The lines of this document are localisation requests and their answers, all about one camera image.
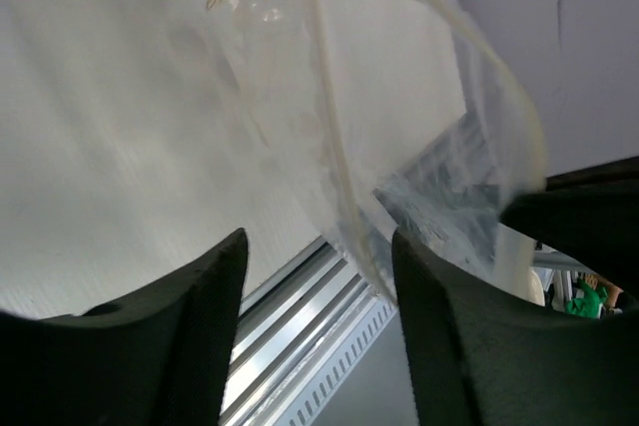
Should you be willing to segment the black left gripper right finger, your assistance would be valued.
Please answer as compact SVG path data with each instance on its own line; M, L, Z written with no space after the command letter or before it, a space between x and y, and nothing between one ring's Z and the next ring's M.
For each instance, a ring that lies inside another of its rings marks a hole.
M396 232L392 266L422 425L634 425L638 315L511 295Z

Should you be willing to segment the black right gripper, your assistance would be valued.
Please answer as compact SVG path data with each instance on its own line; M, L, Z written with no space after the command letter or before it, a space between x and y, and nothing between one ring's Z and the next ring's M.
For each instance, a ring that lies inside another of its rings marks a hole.
M517 196L500 221L638 294L638 159L550 177Z

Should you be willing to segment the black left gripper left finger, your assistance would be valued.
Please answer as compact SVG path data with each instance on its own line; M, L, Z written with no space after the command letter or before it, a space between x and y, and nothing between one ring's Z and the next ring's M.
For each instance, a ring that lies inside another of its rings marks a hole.
M238 229L84 314L1 316L5 425L215 425L248 269Z

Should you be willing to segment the clear zip top bag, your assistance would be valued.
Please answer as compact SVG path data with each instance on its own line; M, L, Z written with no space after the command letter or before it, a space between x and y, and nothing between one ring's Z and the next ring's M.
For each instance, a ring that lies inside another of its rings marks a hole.
M501 224L544 184L534 105L457 0L206 0L241 117L313 225L395 300L390 244L532 295L533 241Z

